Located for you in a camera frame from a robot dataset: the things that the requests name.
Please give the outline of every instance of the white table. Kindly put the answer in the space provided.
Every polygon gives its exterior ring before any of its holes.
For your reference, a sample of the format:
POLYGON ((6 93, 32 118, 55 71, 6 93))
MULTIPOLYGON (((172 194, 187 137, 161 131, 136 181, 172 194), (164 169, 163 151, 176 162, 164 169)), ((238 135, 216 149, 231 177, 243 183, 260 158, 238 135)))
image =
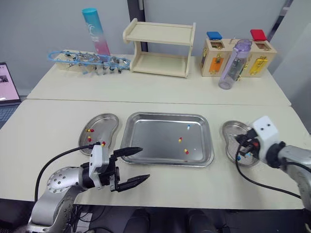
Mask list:
MULTIPOLYGON (((151 174, 136 188, 122 193, 90 189, 76 203, 124 206, 165 206, 226 209, 301 209, 301 200, 255 186, 244 180, 225 154, 221 126, 227 120, 250 122, 269 115, 286 143, 311 149, 311 138, 291 107, 195 105, 67 100, 25 100, 0 130, 0 198, 33 200, 40 169, 52 157, 77 147, 84 125, 101 113, 114 113, 120 125, 111 149, 118 149, 127 118, 134 112, 200 114, 209 121, 214 161, 205 168, 130 165, 118 161, 121 181, 151 174)), ((65 166, 88 161, 80 152, 55 161, 44 173, 41 195, 48 177, 65 166)), ((296 183, 280 170, 259 163, 243 172, 258 182, 298 193, 296 183)))
POLYGON ((242 78, 231 90, 218 87, 219 77, 202 77, 200 58, 191 57, 188 78, 123 71, 96 75, 59 70, 55 65, 28 99, 97 100, 148 103, 248 104, 290 106, 269 71, 261 78, 242 78))

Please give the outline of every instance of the wooden shelf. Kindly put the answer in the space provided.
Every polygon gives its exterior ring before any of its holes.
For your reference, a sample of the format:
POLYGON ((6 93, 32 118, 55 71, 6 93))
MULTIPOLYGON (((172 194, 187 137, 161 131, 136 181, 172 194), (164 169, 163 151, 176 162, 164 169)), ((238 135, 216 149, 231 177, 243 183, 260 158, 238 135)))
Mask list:
POLYGON ((133 19, 123 32, 125 43, 134 41, 135 56, 130 70, 136 72, 187 77, 194 41, 193 25, 138 22, 133 19), (140 42, 189 46, 188 56, 142 52, 140 42))
POLYGON ((192 25, 135 22, 126 40, 191 45, 192 25))
POLYGON ((141 52, 132 71, 185 77, 187 57, 154 52, 141 52))

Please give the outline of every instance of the wooden shelf board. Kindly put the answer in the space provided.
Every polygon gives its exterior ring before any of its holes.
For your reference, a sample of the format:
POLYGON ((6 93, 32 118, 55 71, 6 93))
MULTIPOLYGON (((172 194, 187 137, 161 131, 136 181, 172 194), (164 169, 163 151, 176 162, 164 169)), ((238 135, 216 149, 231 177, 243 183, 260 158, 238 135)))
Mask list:
POLYGON ((163 43, 172 45, 192 45, 192 26, 174 24, 137 23, 126 36, 126 40, 163 43))
POLYGON ((186 65, 186 56, 141 52, 132 71, 185 77, 186 65))

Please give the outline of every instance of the orange panel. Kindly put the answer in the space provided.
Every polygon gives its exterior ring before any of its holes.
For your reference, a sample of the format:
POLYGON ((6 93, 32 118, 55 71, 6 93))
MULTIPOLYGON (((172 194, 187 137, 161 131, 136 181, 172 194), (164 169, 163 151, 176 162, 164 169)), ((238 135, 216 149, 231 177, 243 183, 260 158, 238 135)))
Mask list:
POLYGON ((210 73, 217 73, 220 70, 220 67, 222 66, 224 59, 223 58, 217 58, 217 57, 213 57, 213 60, 210 64, 209 67, 209 72, 210 73))

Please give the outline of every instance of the laptop keyboard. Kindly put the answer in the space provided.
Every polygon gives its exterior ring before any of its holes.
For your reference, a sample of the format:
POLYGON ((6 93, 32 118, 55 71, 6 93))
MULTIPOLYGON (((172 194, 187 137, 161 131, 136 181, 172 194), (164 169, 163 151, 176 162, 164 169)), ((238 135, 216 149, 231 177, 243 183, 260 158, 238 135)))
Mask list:
POLYGON ((0 122, 6 122, 16 109, 17 106, 10 106, 5 108, 0 107, 0 122))

